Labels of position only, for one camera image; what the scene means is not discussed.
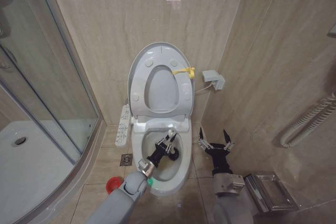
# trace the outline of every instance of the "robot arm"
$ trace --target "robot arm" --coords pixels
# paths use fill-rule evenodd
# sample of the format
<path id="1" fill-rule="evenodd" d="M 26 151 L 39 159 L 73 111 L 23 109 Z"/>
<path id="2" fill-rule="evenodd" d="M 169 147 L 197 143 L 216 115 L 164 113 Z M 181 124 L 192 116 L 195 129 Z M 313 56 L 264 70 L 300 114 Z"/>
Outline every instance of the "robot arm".
<path id="1" fill-rule="evenodd" d="M 87 224 L 127 223 L 135 203 L 147 187 L 147 177 L 141 172 L 127 176 L 122 185 L 114 190 L 86 222 Z"/>
<path id="2" fill-rule="evenodd" d="M 139 161 L 139 171 L 128 175 L 121 186 L 114 190 L 93 215 L 86 222 L 87 224 L 124 224 L 131 216 L 132 210 L 138 199 L 144 194 L 147 188 L 147 179 L 153 175 L 163 156 L 171 160 L 178 158 L 178 150 L 172 150 L 172 143 L 176 137 L 174 131 L 169 130 L 166 137 L 155 143 L 155 151 L 148 156 L 146 161 Z"/>
<path id="3" fill-rule="evenodd" d="M 216 203 L 213 208 L 213 218 L 216 224 L 252 224 L 253 218 L 240 198 L 240 192 L 245 185 L 241 175 L 235 175 L 230 170 L 226 156 L 230 153 L 234 143 L 224 132 L 224 144 L 208 143 L 203 139 L 202 129 L 199 131 L 198 144 L 212 157 L 214 169 L 213 183 Z"/>

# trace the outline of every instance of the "floor drain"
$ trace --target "floor drain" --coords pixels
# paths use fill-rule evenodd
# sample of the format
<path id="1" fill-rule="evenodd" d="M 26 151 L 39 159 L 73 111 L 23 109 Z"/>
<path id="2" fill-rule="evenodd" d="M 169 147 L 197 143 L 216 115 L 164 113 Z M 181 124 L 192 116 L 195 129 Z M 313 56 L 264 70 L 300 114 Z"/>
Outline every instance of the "floor drain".
<path id="1" fill-rule="evenodd" d="M 122 154 L 120 160 L 120 166 L 132 165 L 133 154 Z"/>
<path id="2" fill-rule="evenodd" d="M 18 138 L 17 140 L 14 141 L 13 146 L 19 146 L 22 145 L 23 143 L 25 143 L 27 140 L 27 138 L 25 136 Z"/>

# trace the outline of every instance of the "toilet lid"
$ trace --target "toilet lid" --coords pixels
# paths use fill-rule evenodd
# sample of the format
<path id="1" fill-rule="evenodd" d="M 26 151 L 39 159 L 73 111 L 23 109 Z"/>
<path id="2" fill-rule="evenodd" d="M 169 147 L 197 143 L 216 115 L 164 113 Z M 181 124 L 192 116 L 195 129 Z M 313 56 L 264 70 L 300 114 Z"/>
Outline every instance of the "toilet lid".
<path id="1" fill-rule="evenodd" d="M 187 72 L 172 71 L 190 67 L 175 46 L 156 42 L 135 58 L 128 79 L 128 96 L 134 117 L 171 118 L 192 113 L 194 81 Z"/>

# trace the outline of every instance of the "white flexible hose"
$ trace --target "white flexible hose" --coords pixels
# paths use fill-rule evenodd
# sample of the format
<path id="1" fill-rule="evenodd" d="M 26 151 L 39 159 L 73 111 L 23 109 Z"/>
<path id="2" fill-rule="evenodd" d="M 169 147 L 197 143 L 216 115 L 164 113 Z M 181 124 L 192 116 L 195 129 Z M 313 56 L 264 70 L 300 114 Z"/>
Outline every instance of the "white flexible hose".
<path id="1" fill-rule="evenodd" d="M 306 136 L 313 132 L 332 112 L 336 110 L 336 96 L 335 92 L 327 98 L 322 99 L 319 104 L 301 117 L 281 136 L 280 144 L 283 147 L 293 147 L 298 145 Z M 299 127 L 308 123 L 296 136 L 291 140 L 287 140 Z"/>
<path id="2" fill-rule="evenodd" d="M 203 89 L 200 89 L 200 90 L 195 91 L 195 94 L 201 92 L 202 90 L 208 89 L 208 88 L 210 88 L 211 86 L 212 86 L 212 83 L 210 83 L 209 86 L 206 86 L 206 87 L 203 88 Z"/>

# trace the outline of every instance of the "red object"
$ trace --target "red object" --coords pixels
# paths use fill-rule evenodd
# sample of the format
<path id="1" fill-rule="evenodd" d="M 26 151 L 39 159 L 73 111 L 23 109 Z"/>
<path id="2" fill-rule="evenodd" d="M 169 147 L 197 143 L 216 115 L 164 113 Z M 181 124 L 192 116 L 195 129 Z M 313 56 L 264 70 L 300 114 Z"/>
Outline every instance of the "red object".
<path id="1" fill-rule="evenodd" d="M 120 177 L 112 177 L 106 183 L 106 192 L 110 194 L 113 190 L 116 190 L 122 184 L 122 178 Z"/>

